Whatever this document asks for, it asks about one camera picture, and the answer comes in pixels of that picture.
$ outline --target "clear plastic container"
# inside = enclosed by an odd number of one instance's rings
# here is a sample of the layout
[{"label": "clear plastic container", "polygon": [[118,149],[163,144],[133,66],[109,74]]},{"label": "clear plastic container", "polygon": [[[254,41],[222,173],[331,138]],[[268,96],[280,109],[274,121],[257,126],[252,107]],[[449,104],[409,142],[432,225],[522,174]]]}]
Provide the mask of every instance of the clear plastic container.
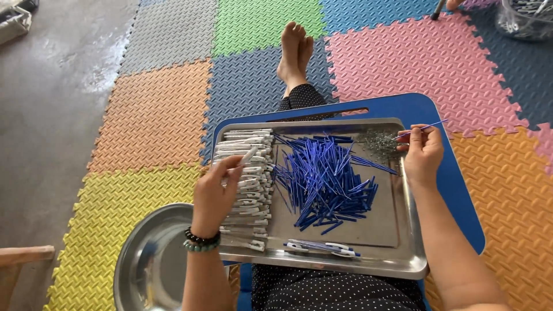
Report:
[{"label": "clear plastic container", "polygon": [[497,30],[508,37],[527,41],[553,39],[553,20],[540,19],[515,11],[510,0],[502,0],[495,18]]}]

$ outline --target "wooden chair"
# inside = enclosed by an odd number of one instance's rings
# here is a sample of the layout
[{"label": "wooden chair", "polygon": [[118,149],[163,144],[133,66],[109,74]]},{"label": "wooden chair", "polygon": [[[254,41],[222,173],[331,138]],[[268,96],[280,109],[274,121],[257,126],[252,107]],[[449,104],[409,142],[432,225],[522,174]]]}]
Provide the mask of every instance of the wooden chair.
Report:
[{"label": "wooden chair", "polygon": [[9,300],[21,272],[21,267],[27,262],[52,260],[54,247],[35,246],[19,248],[0,248],[0,311],[7,311]]}]

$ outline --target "pile of white pen parts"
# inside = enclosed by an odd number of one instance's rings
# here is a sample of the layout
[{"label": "pile of white pen parts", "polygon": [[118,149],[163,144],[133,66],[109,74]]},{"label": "pile of white pen parts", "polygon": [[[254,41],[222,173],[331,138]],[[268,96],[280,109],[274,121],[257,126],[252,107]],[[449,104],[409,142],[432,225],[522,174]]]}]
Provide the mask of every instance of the pile of white pen parts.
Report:
[{"label": "pile of white pen parts", "polygon": [[230,131],[215,146],[213,164],[235,154],[244,155],[236,202],[220,228],[223,245],[265,250],[273,193],[272,133],[272,129]]}]

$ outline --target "blue and white pen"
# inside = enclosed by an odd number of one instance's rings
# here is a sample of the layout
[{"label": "blue and white pen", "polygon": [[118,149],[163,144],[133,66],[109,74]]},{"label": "blue and white pen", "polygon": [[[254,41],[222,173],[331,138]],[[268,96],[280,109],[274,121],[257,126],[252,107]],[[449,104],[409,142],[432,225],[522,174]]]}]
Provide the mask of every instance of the blue and white pen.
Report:
[{"label": "blue and white pen", "polygon": [[338,244],[338,243],[330,243],[330,242],[317,243],[317,242],[290,239],[286,243],[284,243],[284,246],[299,252],[309,252],[309,250],[318,250],[323,252],[330,252],[333,255],[341,256],[341,257],[350,257],[350,258],[361,257],[361,254],[356,253],[353,250],[353,248],[347,245]]}]

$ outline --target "green bead bracelet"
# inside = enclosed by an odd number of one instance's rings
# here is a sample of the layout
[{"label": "green bead bracelet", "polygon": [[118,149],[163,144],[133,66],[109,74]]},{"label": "green bead bracelet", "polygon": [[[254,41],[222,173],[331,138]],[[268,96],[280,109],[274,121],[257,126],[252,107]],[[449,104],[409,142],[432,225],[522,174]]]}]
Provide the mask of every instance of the green bead bracelet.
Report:
[{"label": "green bead bracelet", "polygon": [[209,252],[219,246],[219,244],[221,244],[221,239],[217,239],[214,243],[203,246],[191,244],[190,240],[186,240],[182,245],[184,245],[184,248],[189,252]]}]

